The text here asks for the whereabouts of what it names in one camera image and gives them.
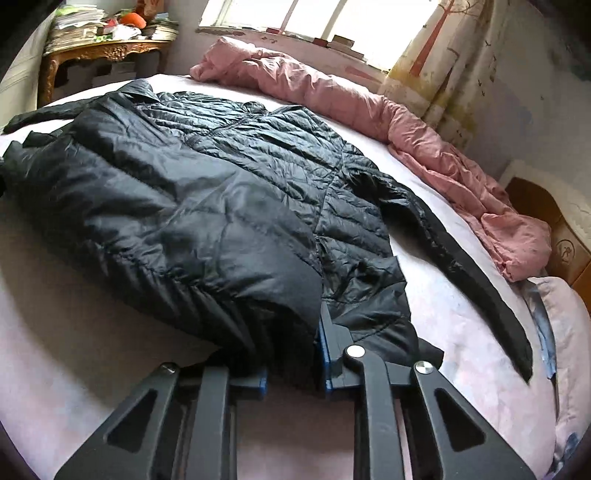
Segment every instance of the patterned curtain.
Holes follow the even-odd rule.
[[[379,92],[465,148],[476,129],[474,113],[495,81],[510,3],[441,0]]]

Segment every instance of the metal bolt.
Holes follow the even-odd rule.
[[[435,367],[432,366],[429,362],[423,362],[423,361],[415,363],[414,368],[417,370],[417,372],[419,372],[420,374],[423,374],[423,375],[428,375],[433,370],[435,370]]]
[[[347,355],[352,356],[353,358],[361,358],[365,355],[365,348],[361,345],[349,345],[346,352]]]

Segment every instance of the pillow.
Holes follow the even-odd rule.
[[[530,281],[537,285],[554,332],[558,390],[554,454],[566,459],[573,439],[578,442],[591,423],[591,319],[581,297],[561,278]]]

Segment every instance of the pink duvet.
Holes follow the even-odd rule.
[[[406,107],[285,53],[227,37],[190,74],[200,82],[216,80],[299,103],[387,143],[395,158],[450,202],[507,280],[536,276],[548,263],[550,227],[519,215],[494,179]]]

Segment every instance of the mattress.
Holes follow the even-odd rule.
[[[283,105],[264,95],[188,77],[156,75],[149,81],[156,92],[192,90],[240,102],[255,100],[269,110]],[[123,83],[56,103],[100,95]],[[66,123],[45,122],[0,137],[0,154],[31,130],[50,132]],[[554,390],[517,288],[501,277],[443,197],[384,145],[327,123],[431,207],[523,325],[534,351],[529,384],[513,369],[478,310],[426,258],[412,235],[391,230],[417,333],[445,351],[442,374],[542,478],[556,439]],[[0,199],[0,421],[41,480],[51,480],[159,363],[190,365],[214,348],[136,312],[84,278],[47,249],[10,199]],[[264,402],[239,403],[238,416],[240,480],[353,478],[352,403],[329,404],[286,385],[272,385]]]

